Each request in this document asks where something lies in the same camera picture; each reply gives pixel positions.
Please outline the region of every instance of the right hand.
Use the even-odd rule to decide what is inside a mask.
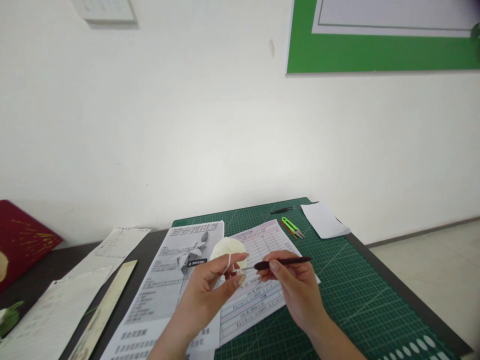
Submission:
[[[310,336],[324,319],[328,319],[314,267],[310,262],[284,266],[277,261],[298,257],[297,254],[287,250],[271,252],[263,258],[263,261],[270,262],[270,269],[257,271],[257,274],[261,276],[262,282],[268,280],[280,282],[291,317],[300,329]]]

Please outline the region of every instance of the fingernail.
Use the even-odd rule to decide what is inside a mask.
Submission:
[[[271,260],[268,264],[270,265],[270,269],[275,273],[279,269],[279,262],[277,260]]]
[[[245,274],[240,274],[235,276],[235,279],[233,280],[233,284],[235,285],[235,288],[239,288],[242,286],[242,284],[245,281]]]

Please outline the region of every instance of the green bulletin board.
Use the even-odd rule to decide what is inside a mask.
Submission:
[[[312,33],[316,4],[294,1],[287,74],[480,69],[465,37]]]

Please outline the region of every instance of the wall switch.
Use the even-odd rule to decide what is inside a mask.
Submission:
[[[129,0],[72,0],[78,15],[91,22],[136,22]]]

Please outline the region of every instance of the cutting mat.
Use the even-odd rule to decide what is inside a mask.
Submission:
[[[305,235],[295,240],[303,256],[313,258],[320,292],[330,317],[368,359],[460,359],[413,311],[343,236],[320,239],[305,217],[306,197],[273,204],[191,217],[173,227],[223,220],[225,236],[286,216]],[[295,205],[287,213],[270,212]],[[318,359],[308,337],[286,307],[278,310],[215,352],[215,359]]]

